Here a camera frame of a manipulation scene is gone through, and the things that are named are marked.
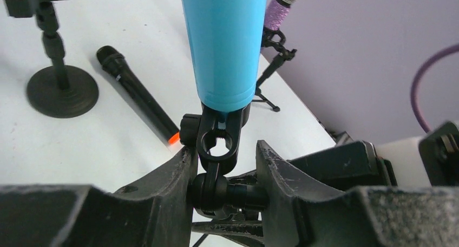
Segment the teal blue microphone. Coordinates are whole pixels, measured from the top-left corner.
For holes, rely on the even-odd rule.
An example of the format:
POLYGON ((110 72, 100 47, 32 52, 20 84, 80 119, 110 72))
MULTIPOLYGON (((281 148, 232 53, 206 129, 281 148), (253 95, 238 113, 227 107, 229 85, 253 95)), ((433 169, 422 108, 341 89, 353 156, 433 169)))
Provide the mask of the teal blue microphone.
POLYGON ((182 0, 200 101, 219 112, 254 97, 267 0, 182 0))

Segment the black tripod clip stand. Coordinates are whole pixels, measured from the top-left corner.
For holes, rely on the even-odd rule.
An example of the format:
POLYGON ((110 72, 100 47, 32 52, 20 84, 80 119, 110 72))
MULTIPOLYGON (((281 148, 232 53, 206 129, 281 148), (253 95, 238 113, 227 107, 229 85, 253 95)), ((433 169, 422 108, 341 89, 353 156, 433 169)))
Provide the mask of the black tripod clip stand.
POLYGON ((180 142, 195 147, 204 173, 198 174, 188 195, 200 215, 228 220, 238 210, 263 211, 267 192, 260 186, 232 184, 226 175, 238 160, 241 129, 247 123, 250 106, 224 113, 207 106, 202 114, 185 114, 180 122, 180 142))

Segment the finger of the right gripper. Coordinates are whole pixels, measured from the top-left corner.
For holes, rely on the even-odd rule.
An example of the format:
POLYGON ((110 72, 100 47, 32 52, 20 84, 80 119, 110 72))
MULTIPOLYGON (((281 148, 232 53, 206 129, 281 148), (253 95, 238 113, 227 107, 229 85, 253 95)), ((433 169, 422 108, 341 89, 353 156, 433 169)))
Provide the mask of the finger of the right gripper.
POLYGON ((396 186, 391 162, 378 157, 372 144, 355 141, 302 157, 285 160, 286 182, 299 188, 396 186))

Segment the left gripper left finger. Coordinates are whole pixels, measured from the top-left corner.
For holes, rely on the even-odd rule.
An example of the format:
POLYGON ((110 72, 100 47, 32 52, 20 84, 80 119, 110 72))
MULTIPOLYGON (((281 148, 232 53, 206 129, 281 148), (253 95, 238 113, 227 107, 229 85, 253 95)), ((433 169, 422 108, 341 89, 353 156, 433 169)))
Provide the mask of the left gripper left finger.
POLYGON ((183 147, 114 193, 93 185, 1 187, 1 246, 188 246, 187 189, 197 152, 183 147))

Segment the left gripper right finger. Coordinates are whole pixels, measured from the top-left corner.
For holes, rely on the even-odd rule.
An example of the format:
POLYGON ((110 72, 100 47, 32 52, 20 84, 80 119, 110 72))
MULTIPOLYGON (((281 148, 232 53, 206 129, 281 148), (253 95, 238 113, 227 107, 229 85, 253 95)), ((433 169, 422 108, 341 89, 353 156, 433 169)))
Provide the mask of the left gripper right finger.
POLYGON ((457 187, 357 186, 345 192, 255 147, 265 246, 458 246, 457 187))

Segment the black round base stand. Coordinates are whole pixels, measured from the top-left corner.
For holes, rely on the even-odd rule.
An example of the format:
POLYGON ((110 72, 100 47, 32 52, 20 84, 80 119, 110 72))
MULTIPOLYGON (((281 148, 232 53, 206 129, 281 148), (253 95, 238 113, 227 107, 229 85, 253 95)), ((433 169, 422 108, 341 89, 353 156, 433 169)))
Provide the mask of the black round base stand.
POLYGON ((65 48, 54 2, 68 0, 4 0, 14 18, 36 19, 51 66, 36 72, 27 84, 27 98, 38 112, 53 118, 74 118, 90 111, 99 98, 95 79, 85 70, 65 64, 65 48))

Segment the purple glitter microphone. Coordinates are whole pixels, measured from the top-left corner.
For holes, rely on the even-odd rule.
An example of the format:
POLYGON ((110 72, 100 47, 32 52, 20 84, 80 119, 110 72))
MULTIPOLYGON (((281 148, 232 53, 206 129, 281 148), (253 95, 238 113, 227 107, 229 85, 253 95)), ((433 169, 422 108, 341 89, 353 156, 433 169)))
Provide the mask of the purple glitter microphone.
POLYGON ((264 28, 279 30, 282 22, 290 12, 291 6, 297 0, 271 0, 265 11, 264 28))

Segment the black orange-tipped microphone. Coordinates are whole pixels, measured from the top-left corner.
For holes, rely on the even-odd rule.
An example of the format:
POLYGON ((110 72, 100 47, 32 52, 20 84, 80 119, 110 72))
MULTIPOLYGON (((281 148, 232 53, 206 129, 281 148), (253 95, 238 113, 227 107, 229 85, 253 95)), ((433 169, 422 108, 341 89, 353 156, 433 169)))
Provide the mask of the black orange-tipped microphone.
POLYGON ((96 52, 102 69, 118 82, 141 112, 170 145, 180 140, 179 128, 137 78, 125 57, 112 46, 106 45, 96 52))

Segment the black shock mount tripod stand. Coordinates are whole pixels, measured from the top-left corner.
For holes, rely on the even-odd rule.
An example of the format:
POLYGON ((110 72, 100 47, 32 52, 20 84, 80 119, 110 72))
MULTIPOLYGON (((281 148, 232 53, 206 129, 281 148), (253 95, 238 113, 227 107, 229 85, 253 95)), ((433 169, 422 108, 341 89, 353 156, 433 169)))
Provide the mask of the black shock mount tripod stand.
POLYGON ((255 87, 255 96, 259 99, 253 99, 252 102, 261 102, 268 104, 274 112, 279 112, 280 107, 273 104, 267 97, 262 94, 260 86, 271 77, 285 62, 291 61, 297 52, 297 49, 288 50, 284 44, 286 37, 284 33, 278 30, 271 30, 267 27, 263 27, 263 37, 261 42, 261 48, 273 48, 277 51, 277 55, 273 58, 268 67, 263 71, 260 78, 257 79, 255 87))

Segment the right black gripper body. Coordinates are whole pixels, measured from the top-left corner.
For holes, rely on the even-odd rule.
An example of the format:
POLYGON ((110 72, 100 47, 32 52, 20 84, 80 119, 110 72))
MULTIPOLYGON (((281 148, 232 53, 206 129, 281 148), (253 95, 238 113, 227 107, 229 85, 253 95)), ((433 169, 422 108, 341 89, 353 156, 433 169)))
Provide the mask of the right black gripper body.
POLYGON ((458 186, 458 121, 446 121, 419 142, 432 186, 458 186))

